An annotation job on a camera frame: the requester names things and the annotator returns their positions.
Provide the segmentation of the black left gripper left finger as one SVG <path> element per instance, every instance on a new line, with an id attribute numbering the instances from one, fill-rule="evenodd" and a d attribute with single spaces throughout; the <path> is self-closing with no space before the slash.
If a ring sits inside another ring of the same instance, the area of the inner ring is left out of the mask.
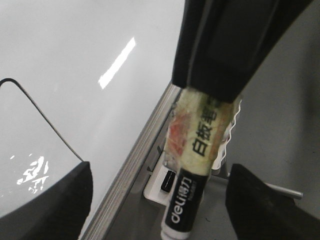
<path id="1" fill-rule="evenodd" d="M 61 180 L 0 218 L 2 240 L 77 240 L 90 213 L 93 176 L 84 161 Z"/>

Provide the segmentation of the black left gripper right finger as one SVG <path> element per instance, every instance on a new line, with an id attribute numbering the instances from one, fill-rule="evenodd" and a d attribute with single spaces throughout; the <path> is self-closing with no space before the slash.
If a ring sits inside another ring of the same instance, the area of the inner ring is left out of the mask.
<path id="1" fill-rule="evenodd" d="M 235 163 L 225 206 L 239 240 L 318 240 L 320 221 Z"/>

